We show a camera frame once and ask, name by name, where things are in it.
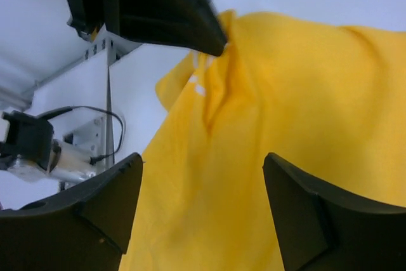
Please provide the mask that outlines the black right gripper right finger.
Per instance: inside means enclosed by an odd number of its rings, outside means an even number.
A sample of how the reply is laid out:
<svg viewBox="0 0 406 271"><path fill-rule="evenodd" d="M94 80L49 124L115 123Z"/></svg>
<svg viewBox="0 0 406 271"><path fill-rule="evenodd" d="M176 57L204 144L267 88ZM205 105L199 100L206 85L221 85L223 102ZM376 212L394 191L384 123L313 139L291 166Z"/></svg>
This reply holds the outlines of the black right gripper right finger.
<svg viewBox="0 0 406 271"><path fill-rule="evenodd" d="M285 270L405 270L405 208L268 154L266 191Z"/></svg>

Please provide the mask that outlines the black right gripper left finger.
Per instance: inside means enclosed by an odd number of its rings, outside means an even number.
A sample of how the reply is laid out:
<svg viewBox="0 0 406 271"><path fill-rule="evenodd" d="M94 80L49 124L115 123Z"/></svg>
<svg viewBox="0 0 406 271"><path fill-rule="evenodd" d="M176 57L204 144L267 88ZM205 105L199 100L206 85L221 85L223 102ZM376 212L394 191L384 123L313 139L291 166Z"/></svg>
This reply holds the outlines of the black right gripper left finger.
<svg viewBox="0 0 406 271"><path fill-rule="evenodd" d="M133 153L105 172L1 212L1 270L118 270L143 174Z"/></svg>

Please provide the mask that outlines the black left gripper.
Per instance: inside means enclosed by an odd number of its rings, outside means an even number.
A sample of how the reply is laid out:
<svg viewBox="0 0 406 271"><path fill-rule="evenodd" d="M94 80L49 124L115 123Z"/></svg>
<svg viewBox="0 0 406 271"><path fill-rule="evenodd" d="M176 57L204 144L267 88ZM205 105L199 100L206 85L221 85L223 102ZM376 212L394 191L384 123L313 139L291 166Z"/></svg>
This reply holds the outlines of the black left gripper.
<svg viewBox="0 0 406 271"><path fill-rule="evenodd" d="M81 38L109 32L137 43L220 56L228 41L209 0L67 0L67 24Z"/></svg>

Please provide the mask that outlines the yellow pillowcase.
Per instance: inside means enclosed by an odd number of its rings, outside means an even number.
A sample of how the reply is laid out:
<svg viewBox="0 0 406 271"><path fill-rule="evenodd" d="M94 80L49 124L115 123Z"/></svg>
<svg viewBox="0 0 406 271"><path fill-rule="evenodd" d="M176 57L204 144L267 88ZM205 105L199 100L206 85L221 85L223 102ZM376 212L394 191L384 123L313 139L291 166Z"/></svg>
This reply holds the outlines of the yellow pillowcase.
<svg viewBox="0 0 406 271"><path fill-rule="evenodd" d="M270 152L405 204L405 33L269 12L219 18L224 53L193 51L156 85L167 117L142 155L121 270L282 270Z"/></svg>

